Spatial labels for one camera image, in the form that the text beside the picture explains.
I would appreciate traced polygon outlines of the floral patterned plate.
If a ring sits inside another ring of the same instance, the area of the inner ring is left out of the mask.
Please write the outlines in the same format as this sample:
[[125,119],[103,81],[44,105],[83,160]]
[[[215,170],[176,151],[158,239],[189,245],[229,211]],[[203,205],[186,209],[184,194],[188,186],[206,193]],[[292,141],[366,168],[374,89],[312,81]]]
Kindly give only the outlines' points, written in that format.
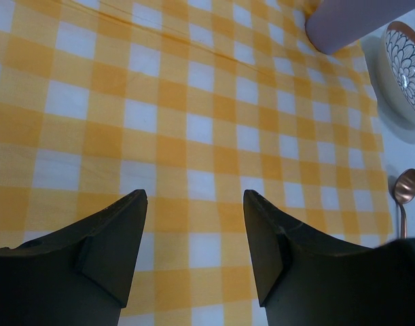
[[415,31],[404,22],[392,21],[385,28],[376,75],[387,103],[415,126]]

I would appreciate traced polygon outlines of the lilac cup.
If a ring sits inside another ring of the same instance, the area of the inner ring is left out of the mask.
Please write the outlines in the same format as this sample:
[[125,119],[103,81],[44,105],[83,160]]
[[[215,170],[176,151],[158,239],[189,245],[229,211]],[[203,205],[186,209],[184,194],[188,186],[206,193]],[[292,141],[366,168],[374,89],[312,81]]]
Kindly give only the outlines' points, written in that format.
[[305,31],[319,52],[332,55],[414,9],[415,0],[322,1]]

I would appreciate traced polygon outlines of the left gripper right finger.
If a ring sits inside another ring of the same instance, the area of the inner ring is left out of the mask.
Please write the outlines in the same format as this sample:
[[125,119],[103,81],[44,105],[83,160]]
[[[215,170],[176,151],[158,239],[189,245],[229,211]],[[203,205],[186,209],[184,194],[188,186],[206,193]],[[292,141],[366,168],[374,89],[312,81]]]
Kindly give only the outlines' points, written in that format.
[[269,325],[415,325],[415,238],[346,242],[249,189],[243,209]]

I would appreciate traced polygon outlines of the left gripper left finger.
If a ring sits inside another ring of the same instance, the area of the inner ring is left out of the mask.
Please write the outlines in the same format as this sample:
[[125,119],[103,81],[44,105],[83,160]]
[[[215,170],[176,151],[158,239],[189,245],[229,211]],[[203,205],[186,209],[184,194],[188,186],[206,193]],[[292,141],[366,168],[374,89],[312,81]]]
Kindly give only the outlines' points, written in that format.
[[134,190],[14,249],[0,248],[0,325],[117,325],[147,214]]

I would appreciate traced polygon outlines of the yellow checkered cloth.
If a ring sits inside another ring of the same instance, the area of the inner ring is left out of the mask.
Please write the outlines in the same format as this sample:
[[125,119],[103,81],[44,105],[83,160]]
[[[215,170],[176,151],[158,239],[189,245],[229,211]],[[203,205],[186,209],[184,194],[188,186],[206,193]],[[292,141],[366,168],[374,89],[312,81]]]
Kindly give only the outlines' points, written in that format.
[[246,189],[339,239],[391,239],[364,54],[315,50],[317,6],[0,1],[0,247],[144,189],[120,324],[265,325]]

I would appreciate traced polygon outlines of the copper spoon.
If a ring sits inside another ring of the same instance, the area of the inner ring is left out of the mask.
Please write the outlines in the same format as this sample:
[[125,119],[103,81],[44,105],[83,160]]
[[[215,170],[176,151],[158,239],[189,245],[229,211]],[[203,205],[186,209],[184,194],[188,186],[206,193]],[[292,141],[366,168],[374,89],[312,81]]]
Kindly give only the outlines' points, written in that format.
[[408,234],[407,215],[404,205],[415,198],[415,168],[403,171],[393,184],[392,196],[400,210],[400,238]]

